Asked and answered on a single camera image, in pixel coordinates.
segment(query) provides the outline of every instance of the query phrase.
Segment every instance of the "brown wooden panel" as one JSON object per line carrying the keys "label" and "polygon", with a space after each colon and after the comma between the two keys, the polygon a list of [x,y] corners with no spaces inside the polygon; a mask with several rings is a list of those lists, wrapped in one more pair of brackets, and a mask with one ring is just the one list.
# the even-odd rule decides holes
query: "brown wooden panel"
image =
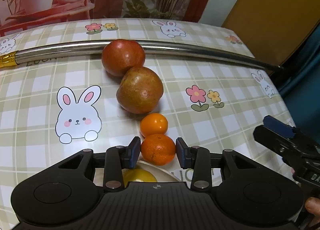
{"label": "brown wooden panel", "polygon": [[238,0],[223,23],[254,56],[282,64],[320,20],[319,0]]}

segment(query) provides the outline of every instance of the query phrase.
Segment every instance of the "gold pole end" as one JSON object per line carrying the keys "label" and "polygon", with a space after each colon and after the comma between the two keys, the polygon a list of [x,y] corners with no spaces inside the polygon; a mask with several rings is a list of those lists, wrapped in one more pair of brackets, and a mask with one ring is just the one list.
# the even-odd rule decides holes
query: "gold pole end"
{"label": "gold pole end", "polygon": [[0,56],[0,68],[16,66],[16,51]]}

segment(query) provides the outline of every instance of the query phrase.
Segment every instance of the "yellow flower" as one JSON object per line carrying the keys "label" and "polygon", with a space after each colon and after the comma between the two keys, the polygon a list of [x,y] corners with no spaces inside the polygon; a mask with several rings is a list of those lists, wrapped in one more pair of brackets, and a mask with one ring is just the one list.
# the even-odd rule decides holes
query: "yellow flower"
{"label": "yellow flower", "polygon": [[211,99],[211,102],[220,102],[221,98],[219,97],[219,93],[217,91],[209,90],[209,93],[207,94],[208,98]]}
{"label": "yellow flower", "polygon": [[103,25],[105,28],[115,28],[116,24],[115,23],[106,23]]}

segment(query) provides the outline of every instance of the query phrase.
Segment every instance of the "plaid pattern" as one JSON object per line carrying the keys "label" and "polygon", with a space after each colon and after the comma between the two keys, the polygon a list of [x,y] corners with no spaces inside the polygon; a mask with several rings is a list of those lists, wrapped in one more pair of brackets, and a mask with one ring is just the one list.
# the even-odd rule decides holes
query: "plaid pattern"
{"label": "plaid pattern", "polygon": [[[116,27],[119,29],[110,31],[102,26],[102,32],[97,34],[87,34],[85,26],[91,23],[101,23],[103,25],[105,23],[115,23]],[[239,38],[229,29],[183,21],[177,21],[177,27],[186,32],[185,37],[168,37],[162,33],[159,26],[152,22],[152,19],[93,19],[61,24],[50,24],[21,32],[21,35],[16,38],[16,44],[12,51],[63,42],[124,38],[133,40],[177,42],[215,48],[253,57],[252,53],[244,44],[230,42],[228,39],[230,36],[234,36],[237,39]]]}
{"label": "plaid pattern", "polygon": [[[108,32],[119,34],[124,27],[124,24],[120,26],[120,22],[126,23],[126,28],[135,26],[138,30],[141,22],[146,20],[114,21],[119,26],[117,31],[103,31],[97,35]],[[36,46],[53,41],[44,38],[49,29],[50,32],[55,32],[56,36],[63,33],[63,39],[66,36],[70,38],[76,33],[69,28],[76,30],[78,27],[83,28],[84,24],[71,22],[26,31],[35,32],[32,36],[39,40],[33,42],[32,36],[24,35],[17,39],[17,47],[22,49],[28,42]],[[268,114],[284,123],[294,124],[283,100],[264,71],[263,76],[276,93],[271,99],[252,78],[251,73],[257,74],[255,69],[155,55],[147,55],[145,66],[154,70],[163,82],[164,95],[155,112],[166,116],[169,122],[169,137],[173,140],[183,137],[189,146],[200,145],[215,153],[221,153],[226,148],[234,149],[290,177],[290,168],[279,156],[257,144],[252,135],[254,128],[260,125]],[[105,152],[110,146],[128,145],[134,136],[141,136],[139,122],[143,115],[134,115],[119,107],[116,100],[119,83],[120,79],[109,77],[103,70],[100,59],[89,56],[76,60],[51,59],[0,71],[2,230],[10,229],[18,222],[10,204],[10,196],[19,182],[82,149],[91,148],[94,152]],[[87,87],[94,84],[99,85],[102,90],[100,99],[94,104],[102,120],[98,138],[93,142],[73,139],[72,143],[67,145],[60,143],[55,133],[57,115],[61,111],[57,104],[59,88],[68,86],[78,99]],[[225,106],[215,108],[205,96],[205,103],[209,108],[201,112],[194,111],[191,108],[194,103],[186,93],[186,88],[192,85],[197,85],[206,94],[209,90],[217,91]],[[181,170],[177,158],[165,165],[164,169],[190,184],[192,171]],[[221,182],[219,169],[212,170],[212,182],[214,185]]]}

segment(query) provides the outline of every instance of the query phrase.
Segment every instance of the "rabbit face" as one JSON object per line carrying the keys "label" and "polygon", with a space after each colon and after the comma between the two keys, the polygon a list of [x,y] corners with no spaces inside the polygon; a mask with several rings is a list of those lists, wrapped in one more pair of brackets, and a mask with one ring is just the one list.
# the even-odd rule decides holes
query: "rabbit face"
{"label": "rabbit face", "polygon": [[273,90],[271,85],[264,79],[260,70],[258,71],[258,76],[255,74],[251,74],[251,75],[260,84],[260,86],[263,89],[263,91],[265,92],[265,94],[269,98],[272,98],[272,96],[275,94],[275,91]]}
{"label": "rabbit face", "polygon": [[166,24],[164,24],[161,21],[152,21],[154,24],[159,26],[161,28],[161,31],[163,34],[167,35],[170,38],[174,38],[176,36],[185,37],[186,33],[182,30],[176,27],[176,23],[173,21],[167,21]]}
{"label": "rabbit face", "polygon": [[93,85],[87,88],[76,102],[73,91],[67,87],[59,89],[57,102],[62,109],[56,123],[56,134],[61,143],[84,138],[93,141],[101,130],[101,119],[92,106],[100,97],[101,88]]}
{"label": "rabbit face", "polygon": [[11,39],[4,39],[3,41],[0,42],[0,55],[3,53],[9,52],[15,45],[16,40],[15,38],[18,37],[20,34],[17,34],[13,36]]}

